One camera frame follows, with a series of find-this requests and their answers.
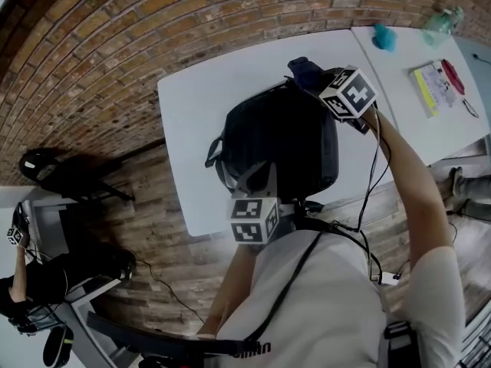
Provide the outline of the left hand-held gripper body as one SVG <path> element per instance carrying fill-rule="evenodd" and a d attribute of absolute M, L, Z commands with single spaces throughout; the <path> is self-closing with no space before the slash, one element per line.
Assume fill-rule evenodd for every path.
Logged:
<path fill-rule="evenodd" d="M 230 231 L 242 245 L 267 245 L 292 232 L 295 206 L 274 192 L 234 192 L 229 200 Z"/>

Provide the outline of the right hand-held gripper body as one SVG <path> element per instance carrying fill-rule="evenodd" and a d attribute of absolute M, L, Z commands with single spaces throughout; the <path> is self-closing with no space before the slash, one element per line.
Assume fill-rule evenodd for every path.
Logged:
<path fill-rule="evenodd" d="M 364 72 L 351 65 L 343 68 L 319 94 L 320 100 L 341 123 L 366 134 L 367 124 L 362 120 L 365 111 L 376 104 L 379 93 Z"/>

